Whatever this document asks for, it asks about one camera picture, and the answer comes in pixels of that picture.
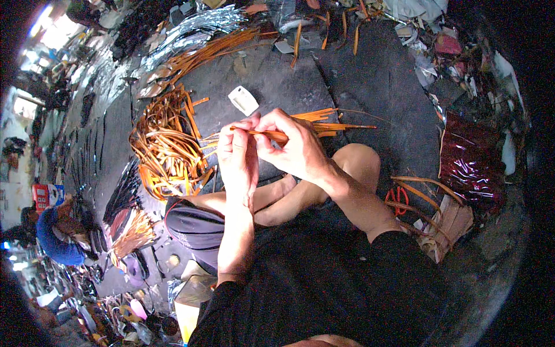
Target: dark floor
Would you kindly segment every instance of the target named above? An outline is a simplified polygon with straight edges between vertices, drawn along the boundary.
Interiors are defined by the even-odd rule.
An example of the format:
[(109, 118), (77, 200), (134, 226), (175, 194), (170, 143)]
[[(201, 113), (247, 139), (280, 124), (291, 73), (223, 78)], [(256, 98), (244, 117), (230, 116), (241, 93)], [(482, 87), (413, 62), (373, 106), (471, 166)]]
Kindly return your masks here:
[[(357, 56), (352, 54), (352, 43), (348, 43), (339, 51), (332, 48), (326, 51), (302, 51), (295, 69), (289, 67), (290, 56), (272, 51), (268, 46), (245, 51), (244, 61), (235, 53), (205, 64), (181, 80), (187, 89), (195, 90), (194, 99), (210, 98), (209, 102), (195, 108), (201, 134), (217, 132), (223, 125), (243, 117), (227, 98), (229, 92), (242, 85), (258, 100), (262, 113), (275, 107), (281, 107), (290, 113), (301, 113), (335, 105), (339, 108), (362, 110), (393, 123), (392, 125), (366, 115), (343, 112), (343, 123), (372, 124), (378, 128), (355, 129), (336, 139), (325, 141), (329, 154), (347, 142), (363, 143), (375, 148), (382, 159), (379, 186), (379, 195), (382, 198), (389, 187), (388, 176), (392, 173), (404, 175), (410, 169), (420, 177), (436, 178), (436, 126), (442, 123), (424, 95), (414, 74), (413, 63), (409, 60), (406, 49), (400, 45), (392, 27), (393, 23), (388, 21), (376, 21), (362, 27)], [(126, 69), (135, 67), (138, 60), (135, 57), (130, 61), (133, 63), (116, 67), (115, 70), (127, 74)], [(144, 80), (143, 78), (133, 85), (133, 95), (145, 85)], [(98, 119), (97, 165), (100, 144), (104, 142), (103, 167), (102, 170), (97, 167), (95, 176), (92, 159), (92, 165), (89, 164), (89, 169), (85, 170), (87, 177), (83, 178), (89, 184), (83, 190), (84, 196), (87, 201), (94, 202), (97, 221), (102, 220), (106, 203), (129, 156), (132, 155), (127, 141), (132, 129), (129, 93), (119, 82), (116, 83), (116, 89), (113, 89), (113, 82), (103, 78), (97, 82), (97, 98), (100, 104), (93, 108), (87, 127), (79, 131), (79, 143), (74, 146), (73, 151), (73, 158), (80, 160), (79, 147), (86, 147), (85, 138), (89, 133), (89, 146), (94, 148), (90, 141), (96, 138)], [(82, 91), (77, 95), (70, 110), (71, 124), (77, 124), (79, 121)], [(149, 100), (135, 101), (136, 114), (142, 114), (148, 102)], [(102, 131), (104, 109), (105, 141)], [(215, 161), (216, 157), (212, 156), (209, 160), (210, 165), (215, 164)], [(261, 180), (278, 174), (279, 171), (271, 165), (261, 165)], [(67, 186), (72, 185), (70, 181), (68, 177), (65, 178)], [(211, 185), (212, 183), (209, 183), (203, 191), (211, 191)], [(424, 187), (416, 188), (426, 191)], [(160, 220), (164, 204), (146, 194), (143, 195), (145, 210), (152, 213), (154, 222)], [(449, 307), (444, 324), (434, 334), (432, 345), (473, 343), (503, 303), (516, 274), (528, 232), (528, 220), (523, 210), (520, 187), (508, 187), (507, 195), (508, 202), (498, 223), (495, 220), (486, 223), (479, 233), (470, 235), (457, 244), (455, 250), (449, 253), (440, 265), (452, 283), (455, 299)], [(431, 207), (414, 195), (411, 196), (411, 205), (432, 214)], [(150, 269), (147, 283), (154, 287), (150, 291), (154, 307), (159, 311), (167, 311), (167, 280), (182, 273), (190, 254), (176, 242), (165, 244), (168, 239), (162, 224), (159, 224), (156, 230), (160, 235), (154, 246), (158, 249), (158, 259), (168, 259), (171, 254), (177, 254), (181, 258), (181, 264), (162, 280), (156, 270), (150, 248), (142, 251)], [(104, 264), (104, 257), (105, 254), (101, 256), (101, 264)], [(105, 296), (138, 288), (125, 283), (124, 275), (118, 269), (112, 268), (97, 289), (101, 296)]]

